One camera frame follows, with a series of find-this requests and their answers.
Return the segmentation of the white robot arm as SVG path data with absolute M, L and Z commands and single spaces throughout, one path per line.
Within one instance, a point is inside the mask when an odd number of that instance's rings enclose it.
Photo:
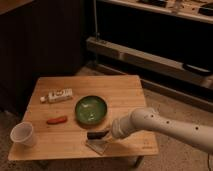
M 154 131 L 208 154 L 213 154 L 213 127 L 177 121 L 160 116 L 153 108 L 137 108 L 130 114 L 115 119 L 106 137 L 108 142 L 125 139 L 131 134 Z

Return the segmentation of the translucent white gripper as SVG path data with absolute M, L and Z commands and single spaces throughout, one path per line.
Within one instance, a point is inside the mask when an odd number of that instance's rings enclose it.
M 112 125 L 107 125 L 104 129 L 106 132 L 109 132 L 111 130 L 111 134 L 116 139 L 123 139 L 125 137 L 125 134 L 122 132 L 120 127 L 120 121 L 118 119 L 115 119 L 112 122 Z M 106 143 L 110 144 L 115 141 L 115 139 L 110 137 L 106 139 Z

